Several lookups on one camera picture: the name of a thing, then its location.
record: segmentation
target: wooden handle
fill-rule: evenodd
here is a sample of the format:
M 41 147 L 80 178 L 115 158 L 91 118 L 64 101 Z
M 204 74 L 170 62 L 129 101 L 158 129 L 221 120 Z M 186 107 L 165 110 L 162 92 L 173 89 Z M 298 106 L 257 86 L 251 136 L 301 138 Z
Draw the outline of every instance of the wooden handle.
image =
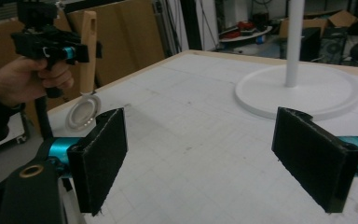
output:
M 80 65 L 80 93 L 92 94 L 97 49 L 97 13 L 95 11 L 84 12 L 81 43 L 87 45 L 89 49 L 89 62 Z

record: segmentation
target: white stand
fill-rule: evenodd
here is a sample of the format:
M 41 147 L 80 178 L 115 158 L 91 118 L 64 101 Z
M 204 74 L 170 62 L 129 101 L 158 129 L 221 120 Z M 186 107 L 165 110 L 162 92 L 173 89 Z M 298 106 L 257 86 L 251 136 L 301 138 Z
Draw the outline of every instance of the white stand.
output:
M 298 64 L 304 0 L 290 2 L 287 65 L 260 70 L 243 78 L 235 93 L 248 111 L 275 119 L 278 107 L 288 107 L 331 119 L 358 103 L 358 84 L 348 74 L 330 67 Z

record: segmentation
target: white disc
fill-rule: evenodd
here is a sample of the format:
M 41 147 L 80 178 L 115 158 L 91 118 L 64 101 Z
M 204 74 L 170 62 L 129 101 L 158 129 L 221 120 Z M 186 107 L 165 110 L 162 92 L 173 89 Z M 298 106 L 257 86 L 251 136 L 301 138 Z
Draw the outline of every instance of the white disc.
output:
M 297 85 L 285 87 L 286 65 L 273 66 L 244 77 L 235 93 L 244 108 L 275 119 L 279 106 L 306 112 L 313 120 L 350 112 L 358 103 L 358 84 L 347 73 L 327 66 L 299 64 Z

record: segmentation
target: white table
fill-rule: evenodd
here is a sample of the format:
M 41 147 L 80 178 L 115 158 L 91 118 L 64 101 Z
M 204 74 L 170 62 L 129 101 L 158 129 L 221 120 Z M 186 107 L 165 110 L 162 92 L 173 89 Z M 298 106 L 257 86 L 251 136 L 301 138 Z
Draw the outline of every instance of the white table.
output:
M 187 51 L 98 89 L 102 112 L 125 108 L 129 152 L 88 223 L 358 223 L 358 178 L 344 212 L 326 214 L 271 151 L 275 120 L 235 100 L 243 76 L 282 63 Z M 56 136 L 86 134 L 63 125 L 74 103 L 49 111 Z M 317 124 L 358 135 L 358 107 Z

